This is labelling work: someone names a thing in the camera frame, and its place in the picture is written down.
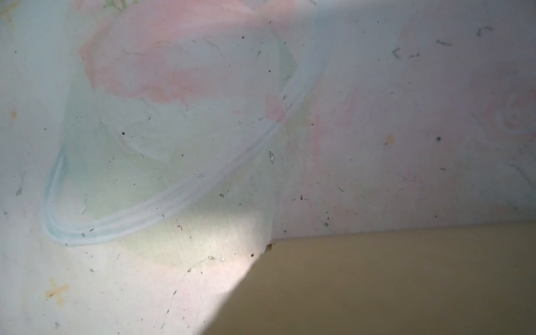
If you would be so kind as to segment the brown cardboard paper box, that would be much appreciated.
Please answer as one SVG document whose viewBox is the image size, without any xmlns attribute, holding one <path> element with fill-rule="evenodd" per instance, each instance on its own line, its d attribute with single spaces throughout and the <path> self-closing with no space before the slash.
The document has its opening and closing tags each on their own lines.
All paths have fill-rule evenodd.
<svg viewBox="0 0 536 335">
<path fill-rule="evenodd" d="M 534 334 L 535 224 L 274 240 L 206 334 Z"/>
</svg>

